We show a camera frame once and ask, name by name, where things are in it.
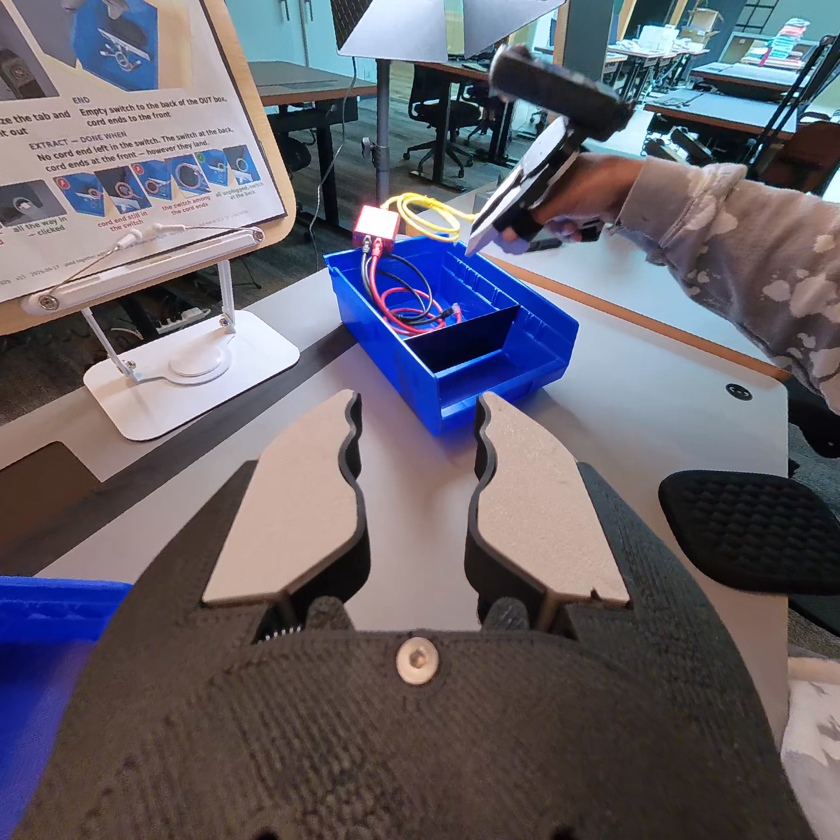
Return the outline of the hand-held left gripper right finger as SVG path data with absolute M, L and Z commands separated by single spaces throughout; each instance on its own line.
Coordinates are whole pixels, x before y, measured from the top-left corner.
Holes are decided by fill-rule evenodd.
M 630 603 L 572 453 L 494 392 L 478 399 L 475 431 L 465 573 L 476 592 L 526 607 Z

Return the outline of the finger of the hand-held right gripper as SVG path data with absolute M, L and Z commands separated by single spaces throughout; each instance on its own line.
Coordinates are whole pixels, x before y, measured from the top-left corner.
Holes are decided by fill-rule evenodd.
M 530 152 L 537 157 L 537 160 L 540 160 L 551 152 L 579 153 L 580 149 L 581 128 L 574 125 L 567 118 L 560 117 L 552 122 L 551 125 L 540 134 L 525 154 Z M 468 243 L 466 243 L 466 254 L 468 255 Z
M 578 152 L 551 152 L 540 160 L 530 152 L 523 155 L 472 223 L 468 255 L 475 255 L 491 244 L 497 244 L 510 255 L 526 253 L 543 229 L 534 220 L 532 207 L 565 176 L 579 155 Z

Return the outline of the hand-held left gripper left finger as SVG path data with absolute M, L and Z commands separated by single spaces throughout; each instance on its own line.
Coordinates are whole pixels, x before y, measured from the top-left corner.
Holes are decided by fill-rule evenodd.
M 361 394 L 343 390 L 260 455 L 203 594 L 206 606 L 293 595 L 359 544 Z

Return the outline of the red metal ethernet adapter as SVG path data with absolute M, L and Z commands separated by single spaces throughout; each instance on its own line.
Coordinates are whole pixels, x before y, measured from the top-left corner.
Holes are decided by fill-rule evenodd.
M 376 240 L 381 240 L 383 251 L 391 253 L 400 233 L 401 223 L 402 218 L 397 212 L 365 204 L 361 207 L 353 227 L 353 246 L 358 249 L 362 248 L 367 239 L 371 241 L 371 245 Z

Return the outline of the blue plastic storage bin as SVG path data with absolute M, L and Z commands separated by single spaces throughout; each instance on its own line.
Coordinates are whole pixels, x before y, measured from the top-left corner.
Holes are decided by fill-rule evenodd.
M 1 838 L 25 812 L 91 651 L 131 584 L 1 577 Z
M 486 392 L 516 403 L 567 371 L 579 323 L 546 297 L 483 255 L 468 256 L 462 243 L 407 238 L 396 242 L 393 251 L 397 259 L 385 255 L 376 286 L 381 296 L 395 289 L 394 308 L 417 307 L 417 298 L 395 278 L 427 292 L 418 274 L 428 281 L 441 309 L 458 305 L 461 320 L 449 318 L 445 327 L 520 306 L 501 351 L 434 374 L 406 347 L 413 336 L 399 334 L 364 288 L 362 250 L 325 256 L 343 324 L 431 434 L 472 422 L 478 397 Z

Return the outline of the person's right forearm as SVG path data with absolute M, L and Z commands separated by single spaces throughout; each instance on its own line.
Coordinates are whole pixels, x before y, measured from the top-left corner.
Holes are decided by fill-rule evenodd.
M 737 164 L 647 159 L 618 232 L 839 412 L 839 205 Z

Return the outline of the person's right hand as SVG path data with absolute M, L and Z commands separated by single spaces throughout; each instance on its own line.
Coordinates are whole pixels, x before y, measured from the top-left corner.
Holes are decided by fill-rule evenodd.
M 644 163 L 621 155 L 582 153 L 530 214 L 563 242 L 582 242 L 584 227 L 615 223 Z

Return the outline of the black office chair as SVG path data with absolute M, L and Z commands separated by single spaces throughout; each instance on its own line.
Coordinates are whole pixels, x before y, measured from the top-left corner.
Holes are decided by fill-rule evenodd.
M 423 167 L 428 160 L 433 161 L 433 173 L 428 179 L 431 183 L 442 186 L 452 192 L 462 193 L 464 187 L 444 176 L 447 159 L 457 164 L 458 179 L 465 176 L 466 168 L 474 164 L 472 153 L 458 147 L 459 132 L 475 128 L 481 121 L 481 108 L 472 101 L 464 101 L 462 88 L 458 96 L 452 96 L 452 80 L 441 70 L 420 63 L 413 64 L 413 84 L 408 99 L 408 116 L 415 122 L 424 123 L 435 130 L 435 139 L 410 146 L 402 155 L 404 161 L 410 161 L 412 153 L 424 151 L 425 156 L 416 164 L 415 177 L 424 179 Z

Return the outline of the black bin divider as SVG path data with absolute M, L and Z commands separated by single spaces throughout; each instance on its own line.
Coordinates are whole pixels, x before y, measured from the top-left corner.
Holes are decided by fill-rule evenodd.
M 426 331 L 405 345 L 434 374 L 501 351 L 519 314 L 515 304 L 435 331 Z

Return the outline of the white side table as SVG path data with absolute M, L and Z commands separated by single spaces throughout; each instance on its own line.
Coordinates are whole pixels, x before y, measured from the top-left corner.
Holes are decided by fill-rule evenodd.
M 509 255 L 489 245 L 481 254 L 541 292 L 615 317 L 778 382 L 791 378 L 731 324 L 692 302 L 666 268 L 648 263 L 620 235 Z

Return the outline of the black light stand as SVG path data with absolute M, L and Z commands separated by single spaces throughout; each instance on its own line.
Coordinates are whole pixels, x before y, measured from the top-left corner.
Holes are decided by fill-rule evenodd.
M 391 68 L 389 59 L 376 59 L 376 135 L 372 160 L 375 169 L 375 195 L 377 205 L 389 198 L 390 190 L 390 100 Z

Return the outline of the dark office desk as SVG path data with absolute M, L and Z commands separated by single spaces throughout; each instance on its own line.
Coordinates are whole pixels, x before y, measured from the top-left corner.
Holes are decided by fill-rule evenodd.
M 646 100 L 644 110 L 662 125 L 675 125 L 703 136 L 731 134 L 737 138 L 758 138 L 780 104 L 735 98 L 718 92 L 678 88 Z

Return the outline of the studio light panel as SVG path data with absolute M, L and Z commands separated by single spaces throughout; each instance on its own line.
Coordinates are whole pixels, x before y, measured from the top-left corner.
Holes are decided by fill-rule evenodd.
M 464 54 L 480 53 L 562 5 L 563 1 L 455 2 L 463 24 Z M 448 59 L 445 1 L 331 1 L 330 6 L 341 56 Z

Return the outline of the brown office desk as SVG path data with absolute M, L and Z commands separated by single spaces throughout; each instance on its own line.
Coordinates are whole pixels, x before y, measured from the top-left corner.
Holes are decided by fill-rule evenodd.
M 367 80 L 358 82 L 350 77 L 285 61 L 250 61 L 248 67 L 263 105 L 278 107 L 278 112 L 270 114 L 268 120 L 289 173 L 298 172 L 311 162 L 308 148 L 291 138 L 291 132 L 314 132 L 322 179 L 324 218 L 328 224 L 339 227 L 331 127 L 357 121 L 357 98 L 375 96 L 375 83 Z

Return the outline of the person's torso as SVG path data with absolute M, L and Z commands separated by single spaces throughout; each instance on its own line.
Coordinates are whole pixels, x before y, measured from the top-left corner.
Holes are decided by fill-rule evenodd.
M 780 756 L 815 836 L 839 838 L 839 663 L 795 648 Z

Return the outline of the wooden sign board with paper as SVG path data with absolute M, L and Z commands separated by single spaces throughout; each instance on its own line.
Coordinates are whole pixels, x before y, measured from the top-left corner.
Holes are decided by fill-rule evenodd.
M 1 137 L 3 336 L 296 221 L 225 2 L 2 2 Z

